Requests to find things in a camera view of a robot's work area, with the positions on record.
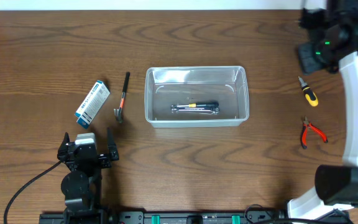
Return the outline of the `chrome double-ended wrench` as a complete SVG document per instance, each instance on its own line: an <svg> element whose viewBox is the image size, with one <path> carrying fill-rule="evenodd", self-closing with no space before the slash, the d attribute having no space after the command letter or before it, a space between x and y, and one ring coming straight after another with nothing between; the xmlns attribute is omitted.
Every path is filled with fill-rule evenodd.
<svg viewBox="0 0 358 224"><path fill-rule="evenodd" d="M218 114L220 113L219 107L215 108L173 108L171 105L172 112L189 112L189 113L201 113L201 114Z"/></svg>

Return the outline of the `black yellow slim screwdriver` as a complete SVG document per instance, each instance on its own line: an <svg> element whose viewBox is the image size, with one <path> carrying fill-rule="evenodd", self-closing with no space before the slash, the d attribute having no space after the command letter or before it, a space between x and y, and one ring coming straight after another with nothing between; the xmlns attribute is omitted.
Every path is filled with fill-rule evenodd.
<svg viewBox="0 0 358 224"><path fill-rule="evenodd" d="M219 103L216 101L210 102L199 102L199 103L190 103L187 105L173 105L173 108L215 108L218 107Z"/></svg>

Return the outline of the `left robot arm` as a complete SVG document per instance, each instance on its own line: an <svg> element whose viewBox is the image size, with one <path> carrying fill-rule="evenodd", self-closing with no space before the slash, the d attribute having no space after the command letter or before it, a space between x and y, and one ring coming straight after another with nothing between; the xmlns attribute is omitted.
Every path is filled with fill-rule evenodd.
<svg viewBox="0 0 358 224"><path fill-rule="evenodd" d="M110 209L101 205L101 170L119 160L110 129L107 129L107 148L107 153L98 154L94 133L79 134L73 142L65 134L57 152L57 159L70 170L61 182L66 205L63 223L117 222Z"/></svg>

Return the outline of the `stubby yellow black screwdriver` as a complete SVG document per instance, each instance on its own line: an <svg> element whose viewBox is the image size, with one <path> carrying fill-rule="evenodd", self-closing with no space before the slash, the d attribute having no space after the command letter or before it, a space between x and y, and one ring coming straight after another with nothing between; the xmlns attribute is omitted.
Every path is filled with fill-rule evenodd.
<svg viewBox="0 0 358 224"><path fill-rule="evenodd" d="M298 81L307 102L313 107L318 106L318 98L307 82L305 82L301 77L298 77Z"/></svg>

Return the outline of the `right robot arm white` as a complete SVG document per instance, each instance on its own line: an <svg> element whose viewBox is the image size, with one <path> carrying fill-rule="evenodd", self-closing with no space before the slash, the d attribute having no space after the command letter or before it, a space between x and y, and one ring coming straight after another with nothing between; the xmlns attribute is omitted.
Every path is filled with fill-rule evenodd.
<svg viewBox="0 0 358 224"><path fill-rule="evenodd" d="M302 72L339 73L346 99L342 164L317 168L314 186L287 203L288 223L349 223L358 208L358 1L328 1L324 9L302 9L309 40L297 48Z"/></svg>

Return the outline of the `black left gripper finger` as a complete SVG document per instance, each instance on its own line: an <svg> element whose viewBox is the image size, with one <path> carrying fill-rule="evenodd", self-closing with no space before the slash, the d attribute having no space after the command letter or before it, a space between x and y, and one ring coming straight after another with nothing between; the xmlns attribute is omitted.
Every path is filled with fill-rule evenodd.
<svg viewBox="0 0 358 224"><path fill-rule="evenodd" d="M117 145L114 141L114 136L109 128L107 128L107 147L109 151L109 158L111 161L119 160L119 153L117 150Z"/></svg>
<svg viewBox="0 0 358 224"><path fill-rule="evenodd" d="M70 147L70 137L68 133L65 133L63 141L59 147L59 152L67 152Z"/></svg>

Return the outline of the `small hammer black handle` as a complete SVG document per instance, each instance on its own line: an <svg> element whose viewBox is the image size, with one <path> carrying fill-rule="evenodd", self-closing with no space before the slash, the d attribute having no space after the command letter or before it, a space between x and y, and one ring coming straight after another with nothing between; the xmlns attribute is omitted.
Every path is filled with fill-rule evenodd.
<svg viewBox="0 0 358 224"><path fill-rule="evenodd" d="M119 104L118 108L114 108L114 116L116 118L116 121L119 122L119 123L123 123L123 121L124 121L122 111L123 111L124 102L125 102L125 99L126 99L126 93L127 93L127 88L128 88L128 85L129 85L130 75L131 75L130 72L126 72L126 77L125 77L123 88L122 88L120 104Z"/></svg>

